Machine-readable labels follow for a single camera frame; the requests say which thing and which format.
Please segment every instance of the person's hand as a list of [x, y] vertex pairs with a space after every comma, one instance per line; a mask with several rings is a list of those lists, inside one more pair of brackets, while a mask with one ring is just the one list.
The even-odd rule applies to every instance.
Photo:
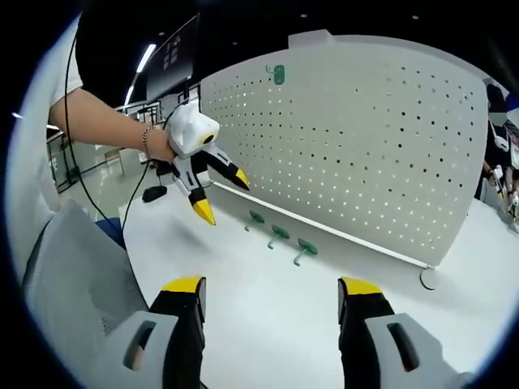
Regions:
[[168, 142], [166, 131], [153, 129], [148, 132], [146, 141], [149, 155], [156, 160], [173, 161], [175, 154]]

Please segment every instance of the person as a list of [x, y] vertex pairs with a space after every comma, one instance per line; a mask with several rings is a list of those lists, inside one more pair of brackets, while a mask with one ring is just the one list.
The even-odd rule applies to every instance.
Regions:
[[19, 111], [21, 118], [17, 120], [11, 137], [4, 207], [7, 237], [20, 282], [32, 248], [59, 206], [47, 161], [45, 126], [50, 122], [66, 132], [65, 97], [68, 127], [73, 140], [134, 148], [158, 160], [171, 161], [174, 158], [164, 131], [149, 130], [149, 125], [118, 113], [81, 88], [83, 83], [73, 45], [78, 21], [79, 17], [40, 62]]
[[483, 167], [479, 177], [478, 187], [476, 189], [476, 193], [474, 197], [478, 200], [483, 200], [483, 184], [484, 179], [488, 180], [490, 186], [495, 187], [495, 179], [494, 179], [494, 170], [498, 166], [503, 170], [504, 176], [506, 177], [505, 181], [509, 181], [511, 177], [512, 170], [509, 169], [510, 166], [510, 154], [508, 149], [503, 149], [498, 147], [495, 141], [495, 125], [488, 121], [487, 125], [487, 145], [485, 147], [485, 156], [483, 160]]

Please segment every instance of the white table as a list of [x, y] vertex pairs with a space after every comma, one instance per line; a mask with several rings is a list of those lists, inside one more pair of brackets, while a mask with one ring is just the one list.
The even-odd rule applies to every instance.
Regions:
[[[478, 201], [436, 270], [440, 287], [431, 292], [419, 283], [419, 267], [221, 188], [207, 193], [217, 226], [201, 220], [171, 186], [153, 203], [133, 202], [124, 235], [149, 305], [172, 279], [207, 277], [201, 378], [212, 389], [343, 387], [337, 349], [340, 276], [378, 284], [396, 312], [410, 314], [440, 340], [444, 358], [458, 371], [475, 371], [486, 360], [513, 315], [519, 237]], [[246, 232], [250, 209], [267, 224]], [[267, 248], [272, 223], [292, 235], [274, 250]], [[301, 267], [292, 264], [298, 237], [320, 251], [303, 257]]]

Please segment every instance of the white shirt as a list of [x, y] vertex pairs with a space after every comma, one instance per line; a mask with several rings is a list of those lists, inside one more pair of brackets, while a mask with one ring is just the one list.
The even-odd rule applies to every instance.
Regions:
[[[65, 96], [66, 65], [79, 17], [62, 34], [35, 70], [15, 124], [7, 157], [7, 238], [19, 281], [32, 249], [46, 224], [58, 210], [58, 192], [46, 151], [46, 125], [50, 107]], [[67, 92], [83, 85], [73, 48]]]

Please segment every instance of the white panel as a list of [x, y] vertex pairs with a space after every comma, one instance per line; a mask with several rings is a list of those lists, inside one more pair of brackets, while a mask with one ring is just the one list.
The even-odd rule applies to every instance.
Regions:
[[374, 44], [237, 64], [202, 82], [202, 109], [253, 196], [431, 265], [466, 217], [487, 133], [481, 79]]
[[308, 31], [289, 35], [289, 47], [291, 49], [310, 45], [325, 45], [334, 42], [333, 35], [327, 30]]

